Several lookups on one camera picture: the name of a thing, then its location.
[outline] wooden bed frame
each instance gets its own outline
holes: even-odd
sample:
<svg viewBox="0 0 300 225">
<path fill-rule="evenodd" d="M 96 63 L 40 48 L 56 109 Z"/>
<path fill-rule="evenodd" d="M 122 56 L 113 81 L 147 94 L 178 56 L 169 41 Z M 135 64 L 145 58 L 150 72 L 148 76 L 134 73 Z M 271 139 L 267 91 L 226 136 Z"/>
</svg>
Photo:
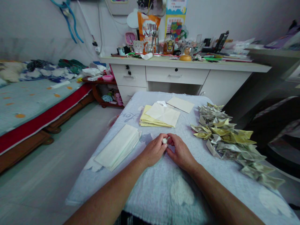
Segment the wooden bed frame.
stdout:
<svg viewBox="0 0 300 225">
<path fill-rule="evenodd" d="M 81 110 L 83 107 L 85 107 L 88 103 L 94 101 L 95 98 L 92 94 L 92 92 L 89 92 L 89 94 L 84 97 L 80 102 L 78 102 L 77 105 L 75 105 L 73 108 L 71 108 L 69 111 L 67 111 L 65 114 L 63 114 L 60 118 L 58 118 L 56 121 L 49 124 L 47 127 L 45 127 L 43 130 L 40 130 L 36 134 L 32 135 L 31 137 L 27 138 L 26 140 L 22 141 L 17 146 L 13 147 L 9 151 L 5 152 L 3 155 L 0 156 L 0 173 L 2 173 L 4 170 L 12 167 L 14 164 L 16 164 L 18 161 L 20 161 L 22 158 L 24 158 L 26 155 L 28 155 L 30 152 L 32 152 L 34 149 L 36 149 L 41 144 L 49 145 L 54 142 L 54 139 L 51 137 L 51 134 L 57 134 L 61 132 L 61 129 L 59 128 L 64 122 L 66 122 L 68 119 L 71 118 L 72 115 L 74 115 L 76 112 Z"/>
</svg>

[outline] cabinet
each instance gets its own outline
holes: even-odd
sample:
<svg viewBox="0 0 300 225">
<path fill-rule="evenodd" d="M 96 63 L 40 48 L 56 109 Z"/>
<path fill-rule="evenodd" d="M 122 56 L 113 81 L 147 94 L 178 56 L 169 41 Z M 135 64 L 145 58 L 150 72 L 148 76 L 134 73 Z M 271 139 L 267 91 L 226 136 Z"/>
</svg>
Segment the cabinet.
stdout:
<svg viewBox="0 0 300 225">
<path fill-rule="evenodd" d="M 249 62 L 199 62 L 152 57 L 103 57 L 109 63 L 124 104 L 137 91 L 162 91 L 203 95 L 216 105 L 226 105 L 252 72 L 261 76 L 271 67 Z"/>
</svg>

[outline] drawer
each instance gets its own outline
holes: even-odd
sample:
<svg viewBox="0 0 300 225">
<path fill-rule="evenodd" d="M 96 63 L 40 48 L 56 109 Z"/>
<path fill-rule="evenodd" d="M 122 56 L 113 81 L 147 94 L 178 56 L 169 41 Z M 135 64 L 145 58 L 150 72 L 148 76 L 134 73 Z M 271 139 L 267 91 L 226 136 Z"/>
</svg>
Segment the drawer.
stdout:
<svg viewBox="0 0 300 225">
<path fill-rule="evenodd" d="M 118 85 L 147 87 L 145 66 L 128 65 L 129 69 L 126 69 L 126 65 L 110 65 Z"/>
<path fill-rule="evenodd" d="M 129 86 L 119 86 L 119 92 L 121 94 L 121 98 L 123 103 L 128 102 L 131 97 L 134 95 L 137 91 L 147 91 L 147 88 L 145 87 L 129 87 Z"/>
<path fill-rule="evenodd" d="M 208 73 L 206 69 L 146 66 L 147 81 L 204 84 Z"/>
</svg>

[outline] orange bag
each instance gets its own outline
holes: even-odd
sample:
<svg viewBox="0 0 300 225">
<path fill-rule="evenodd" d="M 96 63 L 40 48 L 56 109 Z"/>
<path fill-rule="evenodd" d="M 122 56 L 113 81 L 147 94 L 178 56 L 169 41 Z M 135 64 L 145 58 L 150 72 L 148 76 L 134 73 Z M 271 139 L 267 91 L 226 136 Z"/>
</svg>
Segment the orange bag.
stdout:
<svg viewBox="0 0 300 225">
<path fill-rule="evenodd" d="M 151 45 L 152 43 L 152 33 L 153 31 L 157 31 L 159 24 L 160 24 L 160 18 L 156 17 L 154 15 L 145 15 L 141 12 L 137 12 L 137 18 L 138 18 L 138 30 L 140 33 L 140 41 L 144 42 L 144 50 L 143 54 L 146 54 L 146 48 L 147 45 Z M 155 52 L 155 40 L 153 42 L 153 48 Z"/>
</svg>

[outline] pink clock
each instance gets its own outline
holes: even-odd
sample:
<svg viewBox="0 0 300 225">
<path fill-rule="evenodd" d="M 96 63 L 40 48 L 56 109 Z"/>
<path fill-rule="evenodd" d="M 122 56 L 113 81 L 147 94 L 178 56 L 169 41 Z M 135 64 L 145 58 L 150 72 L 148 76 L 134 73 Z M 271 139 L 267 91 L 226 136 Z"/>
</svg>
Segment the pink clock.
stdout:
<svg viewBox="0 0 300 225">
<path fill-rule="evenodd" d="M 128 45 L 133 45 L 133 41 L 135 41 L 135 33 L 133 32 L 126 32 L 125 33 L 125 42 Z"/>
</svg>

